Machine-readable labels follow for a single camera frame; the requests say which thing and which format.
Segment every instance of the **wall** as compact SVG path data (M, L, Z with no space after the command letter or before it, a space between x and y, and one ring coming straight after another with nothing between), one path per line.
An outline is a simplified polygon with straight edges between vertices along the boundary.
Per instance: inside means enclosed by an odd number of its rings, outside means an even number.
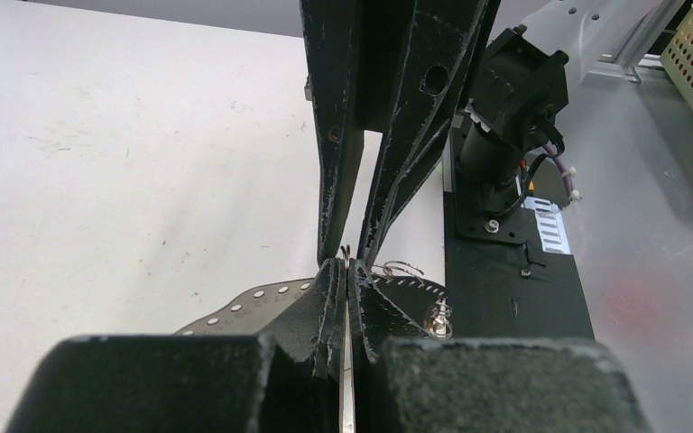
M502 0L493 34L512 27L549 0ZM299 0L38 0L110 12L248 30L301 36Z

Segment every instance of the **screw hole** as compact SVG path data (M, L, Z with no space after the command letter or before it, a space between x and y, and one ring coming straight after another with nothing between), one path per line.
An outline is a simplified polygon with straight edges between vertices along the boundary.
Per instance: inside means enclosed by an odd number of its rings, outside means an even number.
M433 97L442 93L448 85L448 72L441 66L430 68L421 83L421 89Z

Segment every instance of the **screw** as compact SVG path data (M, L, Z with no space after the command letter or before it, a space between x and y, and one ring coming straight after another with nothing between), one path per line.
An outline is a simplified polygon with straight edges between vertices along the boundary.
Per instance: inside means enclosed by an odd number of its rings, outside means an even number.
M501 228L501 224L494 219L491 219L490 221L487 221L487 224L485 224L485 230L487 230L490 233L498 233L498 230Z

